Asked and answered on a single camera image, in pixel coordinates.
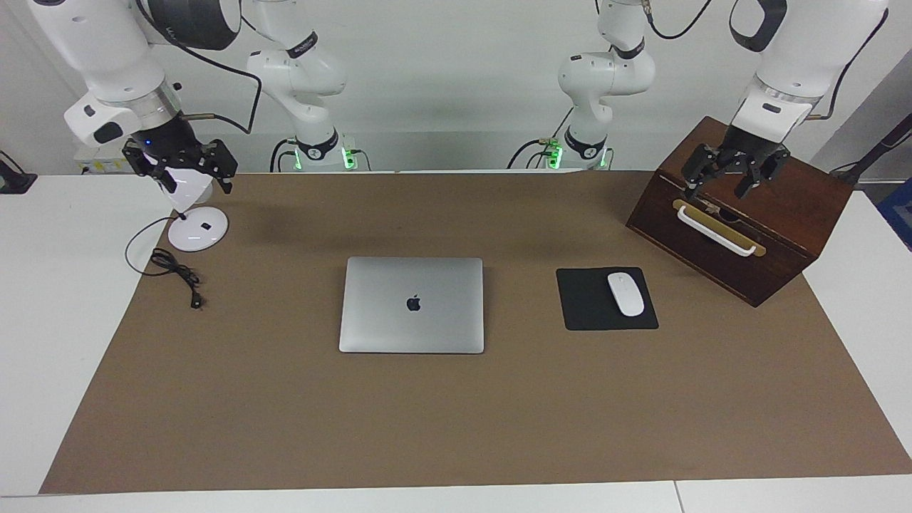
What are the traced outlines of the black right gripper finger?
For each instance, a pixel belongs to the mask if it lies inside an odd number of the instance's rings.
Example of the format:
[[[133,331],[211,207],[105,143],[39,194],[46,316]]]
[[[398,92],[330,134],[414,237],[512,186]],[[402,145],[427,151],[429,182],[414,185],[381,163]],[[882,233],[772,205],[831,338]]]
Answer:
[[[232,179],[237,174],[237,168],[237,159],[222,140],[203,144],[202,172],[214,178],[226,195],[232,192]]]
[[[143,149],[134,140],[126,140],[123,146],[123,156],[135,175],[154,179],[159,185],[163,186],[168,194],[176,192],[177,182],[168,171],[166,164],[159,162],[159,160],[151,162],[150,157],[143,152]]]

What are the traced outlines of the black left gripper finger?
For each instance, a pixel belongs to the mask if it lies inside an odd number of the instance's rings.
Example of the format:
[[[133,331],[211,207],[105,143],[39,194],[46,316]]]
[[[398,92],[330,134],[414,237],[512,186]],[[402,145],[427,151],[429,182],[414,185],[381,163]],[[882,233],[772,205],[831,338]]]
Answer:
[[[706,182],[720,176],[719,155],[719,150],[706,143],[700,143],[694,148],[681,168],[681,175],[685,181],[685,188],[682,191],[684,198],[695,198]]]
[[[751,155],[738,155],[735,164],[740,171],[744,172],[744,176],[734,189],[736,198],[742,200],[763,181],[776,178],[785,163],[788,162],[789,157],[791,157],[791,153],[785,146],[779,146],[763,160],[756,160]]]

